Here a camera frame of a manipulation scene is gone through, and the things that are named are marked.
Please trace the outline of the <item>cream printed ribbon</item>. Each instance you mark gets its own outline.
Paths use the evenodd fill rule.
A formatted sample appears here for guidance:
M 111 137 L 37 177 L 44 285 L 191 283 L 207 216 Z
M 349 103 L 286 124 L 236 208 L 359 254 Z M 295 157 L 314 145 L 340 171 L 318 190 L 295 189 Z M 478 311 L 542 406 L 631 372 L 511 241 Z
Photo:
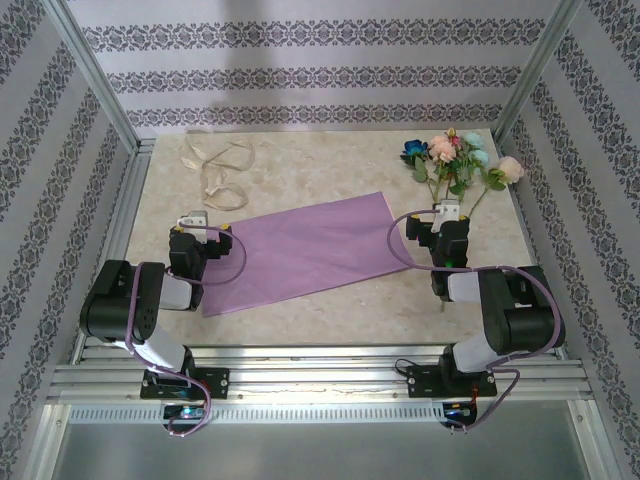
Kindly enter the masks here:
M 236 211 L 249 204 L 245 189 L 227 179 L 229 172 L 246 172 L 254 164 L 256 149 L 248 140 L 223 140 L 202 129 L 187 130 L 181 162 L 199 175 L 202 204 L 218 211 Z

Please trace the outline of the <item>pale pink fake flower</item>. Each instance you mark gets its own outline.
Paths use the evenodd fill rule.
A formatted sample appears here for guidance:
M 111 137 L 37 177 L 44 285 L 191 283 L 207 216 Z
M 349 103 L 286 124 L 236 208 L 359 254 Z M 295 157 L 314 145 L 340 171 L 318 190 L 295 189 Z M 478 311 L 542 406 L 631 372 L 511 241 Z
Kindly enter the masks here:
M 468 217 L 471 218 L 478 205 L 489 191 L 503 191 L 509 185 L 518 183 L 525 174 L 522 164 L 511 156 L 502 157 L 497 167 L 483 170 L 481 173 L 484 181 L 484 190 L 471 207 Z

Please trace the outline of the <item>peach fake flower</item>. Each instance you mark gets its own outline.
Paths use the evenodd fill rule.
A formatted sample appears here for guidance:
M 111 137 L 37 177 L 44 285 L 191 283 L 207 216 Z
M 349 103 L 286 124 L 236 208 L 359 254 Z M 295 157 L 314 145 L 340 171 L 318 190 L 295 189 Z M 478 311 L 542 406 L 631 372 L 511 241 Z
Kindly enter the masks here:
M 459 164 L 457 159 L 460 150 L 456 150 L 449 142 L 447 131 L 431 139 L 429 150 L 432 158 L 439 164 L 440 190 L 442 186 L 445 186 L 445 194 L 448 194 L 451 183 L 458 177 Z

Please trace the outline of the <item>purple and pink wrapping paper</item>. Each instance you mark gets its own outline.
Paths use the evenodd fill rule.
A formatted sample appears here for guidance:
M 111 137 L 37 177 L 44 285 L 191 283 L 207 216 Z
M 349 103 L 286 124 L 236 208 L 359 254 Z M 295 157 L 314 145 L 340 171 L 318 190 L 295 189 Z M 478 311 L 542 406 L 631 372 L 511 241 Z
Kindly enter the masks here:
M 380 192 L 254 217 L 232 225 L 246 250 L 239 277 L 207 287 L 204 317 L 268 305 L 402 271 L 409 255 L 401 235 L 386 237 L 393 217 Z M 207 262 L 204 280 L 239 273 L 239 243 Z

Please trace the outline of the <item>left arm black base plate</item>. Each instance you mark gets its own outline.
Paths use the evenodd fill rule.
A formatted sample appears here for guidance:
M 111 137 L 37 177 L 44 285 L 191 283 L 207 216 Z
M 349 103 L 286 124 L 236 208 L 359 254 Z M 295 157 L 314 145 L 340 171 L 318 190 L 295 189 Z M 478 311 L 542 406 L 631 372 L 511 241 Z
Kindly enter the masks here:
M 175 375 L 144 371 L 140 388 L 140 398 L 144 400 L 185 400 L 204 401 L 205 394 L 194 384 L 204 385 L 212 399 L 226 399 L 230 384 L 230 371 L 226 368 L 196 367 L 191 380 L 183 380 Z

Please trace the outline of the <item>aluminium frame post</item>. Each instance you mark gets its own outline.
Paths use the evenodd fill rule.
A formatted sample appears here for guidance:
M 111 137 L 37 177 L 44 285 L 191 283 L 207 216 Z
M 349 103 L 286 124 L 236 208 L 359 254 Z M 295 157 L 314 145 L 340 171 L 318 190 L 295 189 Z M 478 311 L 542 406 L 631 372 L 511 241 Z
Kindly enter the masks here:
M 584 0 L 558 0 L 536 46 L 525 63 L 513 92 L 492 128 L 494 143 L 498 147 L 503 146 L 529 95 L 583 2 Z
M 72 53 L 89 87 L 104 108 L 111 124 L 129 153 L 136 154 L 140 139 L 125 109 L 98 62 L 81 27 L 74 18 L 66 0 L 40 0 L 62 41 Z

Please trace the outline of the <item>wide aluminium extrusion beam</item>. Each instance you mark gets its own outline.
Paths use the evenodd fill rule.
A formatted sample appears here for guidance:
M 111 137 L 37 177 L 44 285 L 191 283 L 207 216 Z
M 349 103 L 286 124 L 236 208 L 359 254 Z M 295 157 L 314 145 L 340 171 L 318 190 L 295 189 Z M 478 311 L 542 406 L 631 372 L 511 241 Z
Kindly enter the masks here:
M 231 403 L 364 403 L 407 399 L 397 369 L 402 360 L 433 365 L 438 344 L 339 346 L 195 346 L 197 364 L 229 369 Z M 521 378 L 513 400 L 591 400 L 593 389 L 579 360 L 561 353 L 513 362 Z M 139 401 L 143 367 L 129 354 L 96 340 L 78 362 L 56 367 L 50 404 Z

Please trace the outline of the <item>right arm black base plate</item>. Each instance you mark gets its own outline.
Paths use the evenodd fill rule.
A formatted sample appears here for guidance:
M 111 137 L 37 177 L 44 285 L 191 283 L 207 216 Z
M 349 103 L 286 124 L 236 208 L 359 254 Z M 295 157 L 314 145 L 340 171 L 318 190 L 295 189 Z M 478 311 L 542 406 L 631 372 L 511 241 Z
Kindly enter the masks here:
M 410 398 L 493 398 L 497 387 L 487 372 L 462 373 L 451 363 L 406 368 Z

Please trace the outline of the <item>brushed metal panel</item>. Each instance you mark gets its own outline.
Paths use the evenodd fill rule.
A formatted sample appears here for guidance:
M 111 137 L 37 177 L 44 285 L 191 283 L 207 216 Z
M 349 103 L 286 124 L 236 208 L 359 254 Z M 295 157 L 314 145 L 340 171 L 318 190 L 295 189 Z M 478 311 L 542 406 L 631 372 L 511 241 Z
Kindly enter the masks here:
M 73 425 L 53 480 L 588 480 L 572 434 L 497 423 L 223 425 L 172 439 L 159 426 Z

